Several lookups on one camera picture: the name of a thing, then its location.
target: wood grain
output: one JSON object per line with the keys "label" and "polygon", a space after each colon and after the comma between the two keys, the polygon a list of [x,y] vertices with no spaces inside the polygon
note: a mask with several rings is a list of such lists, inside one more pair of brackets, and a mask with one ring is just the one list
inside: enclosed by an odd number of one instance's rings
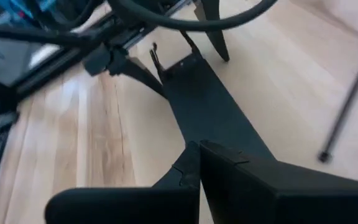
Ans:
{"label": "wood grain", "polygon": [[[256,2],[221,1],[221,15]],[[174,16],[195,19],[193,9]],[[330,19],[300,0],[280,0],[224,32],[229,63],[205,34],[190,35],[277,159],[358,180],[358,100],[333,162],[316,159],[358,71],[358,33]],[[190,53],[178,32],[156,29],[131,49],[154,74],[152,42],[164,67]],[[164,98],[125,76],[92,78],[80,65],[21,111],[0,169],[0,223],[43,223],[47,200],[71,187],[150,186],[185,146]],[[212,223],[201,198],[200,223]]]}

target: wooden floor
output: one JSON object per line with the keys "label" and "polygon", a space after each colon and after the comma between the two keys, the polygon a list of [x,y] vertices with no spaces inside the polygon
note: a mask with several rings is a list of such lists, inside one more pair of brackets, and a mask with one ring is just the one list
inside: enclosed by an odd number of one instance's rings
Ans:
{"label": "wooden floor", "polygon": [[[222,1],[221,15],[254,3]],[[333,162],[316,160],[358,71],[358,30],[319,6],[280,0],[226,31],[229,63],[205,34],[190,35],[277,159],[358,179],[358,101]],[[195,19],[193,9],[175,16]],[[157,29],[131,51],[153,72],[154,41],[166,67],[190,53],[179,33]],[[0,168],[0,223],[43,223],[48,199],[64,189],[152,185],[184,144],[158,94],[127,77],[91,78],[75,66],[21,105]],[[212,223],[205,200],[200,219]]]}

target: chair leg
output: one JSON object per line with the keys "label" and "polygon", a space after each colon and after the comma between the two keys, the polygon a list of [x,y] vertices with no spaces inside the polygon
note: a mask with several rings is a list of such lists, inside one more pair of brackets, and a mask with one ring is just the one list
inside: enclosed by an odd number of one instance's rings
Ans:
{"label": "chair leg", "polygon": [[[219,16],[219,0],[199,0],[196,2],[196,17],[200,21],[218,20]],[[230,60],[229,52],[227,51],[226,43],[222,31],[207,32],[209,40],[214,46],[218,54],[225,62]]]}

